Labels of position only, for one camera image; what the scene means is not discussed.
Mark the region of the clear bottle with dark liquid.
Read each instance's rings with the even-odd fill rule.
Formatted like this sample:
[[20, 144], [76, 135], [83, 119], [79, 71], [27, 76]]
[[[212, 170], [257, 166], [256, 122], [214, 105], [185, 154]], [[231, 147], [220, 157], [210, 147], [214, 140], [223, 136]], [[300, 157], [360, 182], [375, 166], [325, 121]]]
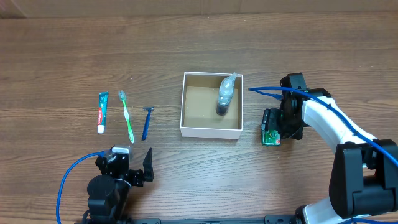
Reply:
[[229, 105], [233, 98], [234, 94], [234, 83], [238, 74], [233, 73], [229, 77], [226, 77], [221, 82], [219, 91], [218, 91], [218, 100], [216, 104], [216, 113], [220, 116], [224, 116], [227, 114]]

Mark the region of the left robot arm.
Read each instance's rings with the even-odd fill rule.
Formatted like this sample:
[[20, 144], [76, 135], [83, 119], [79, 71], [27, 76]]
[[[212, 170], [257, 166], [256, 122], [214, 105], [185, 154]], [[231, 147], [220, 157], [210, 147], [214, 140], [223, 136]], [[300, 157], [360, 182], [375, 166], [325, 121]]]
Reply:
[[148, 150], [142, 169], [131, 169], [131, 159], [131, 147], [117, 145], [97, 157], [95, 164], [101, 174], [88, 183], [88, 211], [83, 215], [83, 223], [134, 222], [124, 209], [131, 189], [154, 179], [152, 149]]

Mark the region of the green Dettol soap bar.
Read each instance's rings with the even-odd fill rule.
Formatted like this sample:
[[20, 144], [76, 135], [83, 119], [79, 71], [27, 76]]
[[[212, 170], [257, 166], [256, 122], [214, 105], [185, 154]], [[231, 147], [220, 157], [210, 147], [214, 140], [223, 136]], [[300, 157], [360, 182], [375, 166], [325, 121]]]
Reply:
[[263, 146], [279, 146], [281, 144], [280, 134], [277, 130], [262, 131]]

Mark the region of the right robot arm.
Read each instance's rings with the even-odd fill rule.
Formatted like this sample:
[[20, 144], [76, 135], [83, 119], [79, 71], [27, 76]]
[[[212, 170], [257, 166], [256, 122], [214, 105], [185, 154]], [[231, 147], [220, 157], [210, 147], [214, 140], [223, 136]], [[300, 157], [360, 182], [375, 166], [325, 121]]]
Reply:
[[369, 223], [369, 216], [397, 211], [397, 144], [377, 139], [347, 117], [324, 89], [281, 88], [279, 108], [264, 110], [262, 143], [277, 146], [313, 128], [334, 153], [327, 198], [267, 223]]

